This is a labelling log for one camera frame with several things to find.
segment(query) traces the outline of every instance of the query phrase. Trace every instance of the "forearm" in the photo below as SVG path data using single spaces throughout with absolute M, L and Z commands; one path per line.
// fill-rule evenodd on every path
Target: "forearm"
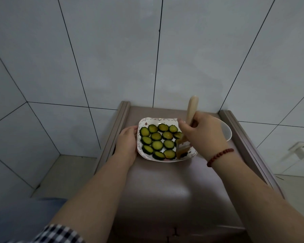
M 212 164 L 254 242 L 304 242 L 304 217 L 235 154 Z
M 50 223 L 72 228 L 87 243 L 106 242 L 129 169 L 124 159 L 114 154 Z

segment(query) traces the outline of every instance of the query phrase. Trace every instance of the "square plate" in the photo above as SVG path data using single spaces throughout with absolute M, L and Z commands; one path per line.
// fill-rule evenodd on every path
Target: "square plate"
M 197 155 L 197 151 L 193 147 L 191 147 L 190 150 L 188 151 L 188 155 L 181 158 L 181 159 L 175 158 L 175 159 L 172 159 L 172 160 L 169 160 L 169 159 L 157 160 L 157 159 L 154 159 L 152 157 L 152 155 L 145 154 L 142 150 L 143 143 L 141 142 L 140 129 L 142 127 L 148 127 L 150 124 L 154 124 L 155 126 L 158 126 L 161 123 L 166 124 L 167 126 L 174 125 L 178 128 L 178 131 L 180 131 L 179 126 L 178 126 L 178 121 L 177 121 L 176 118 L 143 118 L 138 123 L 138 129 L 137 129 L 137 150 L 138 150 L 138 153 L 143 158 L 148 159 L 148 160 L 158 161 L 158 162 L 170 163 L 170 162 L 178 162 L 178 161 L 190 159 L 190 158 L 194 157 L 195 155 Z

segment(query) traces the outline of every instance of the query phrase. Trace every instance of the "wooden brush handle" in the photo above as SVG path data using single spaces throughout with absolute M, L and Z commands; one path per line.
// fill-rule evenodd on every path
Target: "wooden brush handle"
M 193 123 L 193 118 L 195 112 L 197 111 L 198 101 L 199 99 L 197 96 L 192 96 L 189 100 L 188 108 L 187 108 L 187 116 L 186 116 L 186 123 L 189 125 Z

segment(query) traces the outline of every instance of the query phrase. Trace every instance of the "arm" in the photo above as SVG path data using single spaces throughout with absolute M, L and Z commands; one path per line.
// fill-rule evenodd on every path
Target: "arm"
M 209 160 L 229 148 L 218 120 L 196 112 L 193 126 L 178 120 L 193 147 Z M 304 242 L 304 217 L 265 184 L 236 153 L 212 163 L 253 242 Z
M 87 242 L 106 242 L 128 169 L 136 157 L 137 126 L 120 133 L 116 151 L 94 177 L 51 220 L 68 226 Z

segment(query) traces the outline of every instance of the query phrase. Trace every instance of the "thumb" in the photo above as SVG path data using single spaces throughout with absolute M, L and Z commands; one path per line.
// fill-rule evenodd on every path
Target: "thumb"
M 192 132 L 194 130 L 193 127 L 190 127 L 181 118 L 178 118 L 177 121 L 178 121 L 179 128 L 184 135 L 187 136 L 187 135 L 189 135 L 190 132 Z

